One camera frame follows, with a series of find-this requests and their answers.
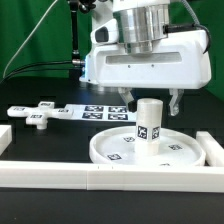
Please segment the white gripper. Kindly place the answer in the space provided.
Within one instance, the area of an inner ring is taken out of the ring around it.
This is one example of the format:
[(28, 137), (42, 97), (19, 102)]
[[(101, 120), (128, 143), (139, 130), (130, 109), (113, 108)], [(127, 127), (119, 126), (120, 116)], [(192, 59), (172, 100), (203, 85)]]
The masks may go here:
[(207, 34), (198, 29), (170, 33), (152, 43), (148, 53), (128, 54), (118, 42), (118, 25), (109, 20), (91, 32), (87, 55), (87, 81), (103, 87), (119, 87), (129, 112), (137, 111), (131, 88), (170, 89), (171, 116), (179, 113), (183, 89), (198, 89), (211, 79)]

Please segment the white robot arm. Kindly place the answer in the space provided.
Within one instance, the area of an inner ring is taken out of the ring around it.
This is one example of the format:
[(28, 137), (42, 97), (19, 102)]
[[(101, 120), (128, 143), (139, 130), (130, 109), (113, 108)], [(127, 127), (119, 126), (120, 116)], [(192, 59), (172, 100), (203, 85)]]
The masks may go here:
[(211, 37), (198, 21), (172, 25), (169, 4), (186, 0), (96, 0), (92, 48), (85, 58), (82, 82), (116, 88), (129, 110), (133, 89), (167, 89), (170, 114), (179, 112), (186, 89), (211, 79)]

